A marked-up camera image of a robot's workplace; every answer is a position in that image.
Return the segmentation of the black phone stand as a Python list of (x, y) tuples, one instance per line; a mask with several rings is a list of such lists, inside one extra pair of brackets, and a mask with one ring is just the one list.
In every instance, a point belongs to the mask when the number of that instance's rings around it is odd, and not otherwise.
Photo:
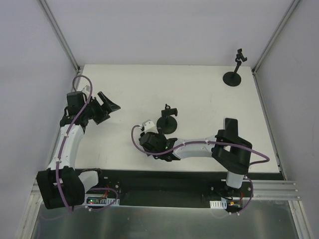
[(177, 108), (171, 108), (168, 104), (161, 110), (161, 117), (157, 120), (157, 127), (161, 128), (164, 134), (172, 134), (177, 129), (177, 121), (174, 117), (178, 115)]

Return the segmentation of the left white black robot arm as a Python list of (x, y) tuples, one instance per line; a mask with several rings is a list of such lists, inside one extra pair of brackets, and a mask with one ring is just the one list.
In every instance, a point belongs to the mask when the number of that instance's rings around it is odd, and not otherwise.
[(82, 205), (85, 194), (95, 194), (105, 189), (100, 169), (75, 170), (75, 161), (80, 142), (90, 120), (100, 124), (110, 118), (110, 113), (120, 106), (98, 92), (101, 103), (82, 91), (67, 94), (67, 106), (60, 121), (58, 143), (47, 169), (39, 171), (36, 181), (47, 209), (70, 208)]

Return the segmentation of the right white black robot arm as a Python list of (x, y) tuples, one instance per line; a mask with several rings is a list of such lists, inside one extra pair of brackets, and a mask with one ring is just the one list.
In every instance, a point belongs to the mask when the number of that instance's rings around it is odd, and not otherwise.
[(242, 181), (248, 173), (252, 144), (226, 129), (205, 139), (167, 139), (162, 133), (142, 133), (139, 145), (148, 155), (167, 162), (191, 157), (213, 158), (227, 169), (225, 193), (236, 196), (242, 191)]

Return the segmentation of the phone with lilac case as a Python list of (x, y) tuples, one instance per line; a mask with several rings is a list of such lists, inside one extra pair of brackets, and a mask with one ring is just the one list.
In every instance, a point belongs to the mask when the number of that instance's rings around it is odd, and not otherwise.
[(238, 120), (232, 118), (225, 118), (224, 129), (232, 135), (238, 136)]

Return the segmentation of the black phone stand far corner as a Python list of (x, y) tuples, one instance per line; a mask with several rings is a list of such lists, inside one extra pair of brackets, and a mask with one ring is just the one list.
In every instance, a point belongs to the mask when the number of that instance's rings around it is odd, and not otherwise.
[(240, 66), (242, 65), (243, 62), (247, 61), (247, 57), (244, 57), (242, 48), (237, 50), (235, 62), (236, 62), (236, 67), (234, 71), (226, 72), (223, 75), (223, 82), (230, 86), (230, 87), (237, 87), (241, 84), (241, 76), (238, 74), (238, 70)]

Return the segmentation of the aluminium profile right front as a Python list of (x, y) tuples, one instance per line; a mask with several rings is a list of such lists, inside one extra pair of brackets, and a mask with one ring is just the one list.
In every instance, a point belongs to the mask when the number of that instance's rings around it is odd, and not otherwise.
[(254, 200), (300, 201), (301, 195), (294, 181), (253, 180)]

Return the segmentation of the left aluminium frame rail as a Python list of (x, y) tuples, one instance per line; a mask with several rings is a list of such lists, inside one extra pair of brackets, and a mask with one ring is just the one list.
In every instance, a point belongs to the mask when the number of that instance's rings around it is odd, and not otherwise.
[[(79, 80), (77, 79), (77, 78), (78, 78), (78, 75), (81, 75), (81, 71), (80, 71), (80, 70), (77, 71), (75, 77), (73, 78), (72, 83), (71, 83), (71, 88), (70, 88), (70, 90), (69, 90), (68, 93), (71, 93), (71, 92), (76, 91), (76, 87), (77, 87), (78, 81), (79, 81)], [(63, 118), (63, 116), (64, 116), (64, 110), (65, 110), (66, 107), (67, 107), (67, 101), (65, 101), (64, 103), (65, 103), (65, 105), (63, 106), (62, 113), (60, 114), (60, 120), (62, 120), (62, 118)], [(58, 128), (58, 130), (57, 130), (55, 142), (58, 142), (58, 141), (59, 141), (59, 138), (60, 138), (60, 123), (58, 123), (58, 127), (59, 127), (59, 128)]]

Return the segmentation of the aluminium frame rail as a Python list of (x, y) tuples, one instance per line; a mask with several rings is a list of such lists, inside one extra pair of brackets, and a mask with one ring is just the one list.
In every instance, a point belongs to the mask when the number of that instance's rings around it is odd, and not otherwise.
[[(77, 87), (78, 81), (79, 81), (79, 80), (77, 79), (77, 78), (78, 78), (78, 75), (81, 75), (81, 71), (80, 71), (80, 70), (77, 71), (75, 77), (73, 78), (72, 83), (71, 83), (71, 88), (70, 88), (70, 90), (69, 90), (68, 93), (71, 93), (71, 92), (76, 91), (76, 87)], [(67, 107), (67, 101), (65, 101), (64, 103), (65, 103), (65, 105), (63, 106), (62, 113), (60, 114), (60, 120), (62, 120), (62, 118), (63, 118), (63, 116), (64, 116), (64, 110), (65, 110), (66, 107)], [(60, 123), (58, 123), (58, 127), (59, 127), (59, 128), (58, 128), (58, 130), (57, 130), (55, 142), (58, 142), (58, 141), (59, 141), (59, 138), (60, 138)]]
[(282, 163), (281, 163), (281, 160), (280, 160), (280, 156), (279, 156), (279, 154), (278, 154), (278, 148), (277, 148), (277, 145), (276, 145), (276, 143), (275, 143), (273, 131), (272, 131), (272, 129), (271, 129), (271, 125), (270, 125), (270, 121), (269, 121), (269, 116), (268, 116), (266, 104), (265, 104), (265, 101), (264, 101), (264, 97), (263, 97), (261, 88), (260, 88), (260, 86), (259, 86), (259, 84), (258, 84), (258, 79), (257, 79), (257, 77), (256, 77), (256, 73), (252, 72), (252, 76), (253, 76), (254, 83), (255, 83), (255, 86), (256, 86), (257, 94), (258, 94), (258, 96), (259, 96), (261, 108), (262, 108), (262, 110), (263, 110), (265, 122), (266, 122), (267, 129), (268, 129), (268, 133), (269, 133), (269, 136), (270, 136), (270, 141), (271, 141), (271, 144), (272, 144), (272, 147), (273, 147), (273, 151), (274, 151), (274, 154), (275, 154), (275, 159), (276, 159), (276, 162), (277, 162), (277, 164), (278, 164), (278, 168), (279, 168), (279, 170), (280, 170), (280, 172), (281, 172), (281, 174), (282, 174), (284, 180), (286, 180), (287, 177), (286, 177), (285, 171), (284, 171), (284, 169), (283, 169), (283, 166), (282, 166)]

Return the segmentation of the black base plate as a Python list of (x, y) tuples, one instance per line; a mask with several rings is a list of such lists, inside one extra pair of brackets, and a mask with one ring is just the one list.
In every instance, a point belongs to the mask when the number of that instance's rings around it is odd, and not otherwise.
[(89, 205), (106, 194), (116, 206), (209, 208), (213, 201), (226, 201), (232, 210), (241, 209), (252, 198), (251, 182), (239, 189), (226, 185), (225, 172), (174, 172), (99, 170), (100, 182), (88, 191)]

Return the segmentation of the left aluminium frame post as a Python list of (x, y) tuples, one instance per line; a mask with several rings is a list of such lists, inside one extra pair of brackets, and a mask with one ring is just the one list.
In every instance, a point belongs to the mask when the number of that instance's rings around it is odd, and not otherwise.
[(65, 52), (68, 60), (70, 61), (72, 67), (74, 70), (79, 73), (81, 70), (81, 66), (79, 65), (78, 61), (76, 60), (59, 24), (56, 20), (54, 13), (51, 9), (51, 7), (48, 4), (48, 1), (46, 0), (37, 0), (39, 6), (41, 7), (42, 11), (44, 12), (57, 40), (59, 41), (63, 51)]

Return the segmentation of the aluminium frame post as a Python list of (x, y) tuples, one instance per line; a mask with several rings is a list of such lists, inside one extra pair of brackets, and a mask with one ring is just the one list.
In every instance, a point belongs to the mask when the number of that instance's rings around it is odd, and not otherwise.
[(258, 58), (256, 64), (252, 68), (252, 74), (253, 75), (256, 75), (258, 70), (261, 68), (263, 62), (266, 60), (266, 57), (268, 56), (268, 54), (270, 53), (272, 48), (275, 46), (275, 43), (279, 39), (282, 31), (284, 30), (284, 28), (288, 24), (289, 20), (292, 18), (292, 16), (294, 15), (295, 11), (297, 10), (297, 8), (299, 7), (299, 5), (301, 3), (302, 3), (302, 0), (293, 0), (293, 1), (291, 1), (291, 3), (289, 4), (287, 10), (285, 11), (283, 17), (279, 21), (279, 24), (277, 25), (275, 31), (273, 32), (273, 34), (271, 35), (269, 41), (267, 42), (264, 50), (262, 51), (260, 57)]
[(59, 41), (63, 51), (65, 52), (68, 60), (70, 61), (72, 67), (74, 70), (79, 73), (81, 70), (81, 66), (79, 65), (78, 61), (76, 60), (59, 24), (56, 20), (54, 13), (51, 9), (51, 7), (48, 4), (48, 1), (46, 0), (37, 0), (39, 6), (41, 7), (42, 11), (44, 12), (57, 40)]

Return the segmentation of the right aluminium frame rail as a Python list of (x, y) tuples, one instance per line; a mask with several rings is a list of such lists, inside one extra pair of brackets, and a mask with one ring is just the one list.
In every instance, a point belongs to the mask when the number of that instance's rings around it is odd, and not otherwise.
[(267, 129), (268, 129), (268, 133), (269, 133), (269, 136), (270, 136), (270, 141), (271, 141), (271, 144), (272, 144), (272, 147), (273, 147), (273, 151), (274, 151), (274, 154), (275, 154), (275, 159), (276, 159), (276, 162), (277, 162), (277, 164), (278, 164), (278, 168), (279, 168), (279, 170), (280, 170), (280, 172), (281, 172), (281, 174), (282, 174), (284, 180), (286, 180), (287, 177), (286, 177), (285, 171), (284, 171), (284, 169), (283, 169), (283, 166), (282, 166), (282, 163), (281, 163), (281, 160), (280, 160), (280, 156), (279, 156), (279, 154), (278, 154), (278, 148), (277, 148), (277, 145), (276, 145), (276, 143), (275, 143), (273, 131), (272, 131), (272, 129), (271, 129), (271, 125), (270, 125), (270, 121), (269, 121), (269, 116), (268, 116), (266, 104), (265, 104), (265, 101), (264, 101), (264, 97), (263, 97), (261, 88), (260, 88), (260, 86), (259, 86), (259, 84), (258, 84), (258, 79), (257, 79), (257, 77), (256, 77), (256, 73), (252, 72), (252, 76), (253, 76), (254, 83), (255, 83), (255, 86), (256, 86), (257, 94), (258, 94), (258, 96), (259, 96), (261, 108), (262, 108), (262, 110), (263, 110), (265, 122), (266, 122)]

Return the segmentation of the right aluminium frame post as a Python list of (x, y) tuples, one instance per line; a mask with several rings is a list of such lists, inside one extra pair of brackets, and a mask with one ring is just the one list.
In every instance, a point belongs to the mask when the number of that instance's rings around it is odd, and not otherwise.
[(275, 31), (273, 32), (273, 34), (271, 35), (269, 41), (267, 42), (264, 50), (262, 51), (260, 57), (258, 58), (256, 64), (252, 68), (252, 74), (253, 75), (256, 75), (258, 70), (261, 68), (263, 62), (266, 60), (266, 57), (268, 56), (268, 54), (270, 53), (272, 48), (275, 46), (275, 43), (279, 39), (282, 31), (284, 30), (284, 28), (288, 24), (289, 20), (292, 18), (292, 16), (294, 15), (295, 11), (297, 10), (297, 8), (299, 7), (299, 5), (301, 3), (302, 3), (302, 0), (293, 0), (293, 1), (291, 1), (291, 3), (289, 4), (287, 10), (285, 11), (283, 17), (279, 21), (279, 24), (277, 25)]

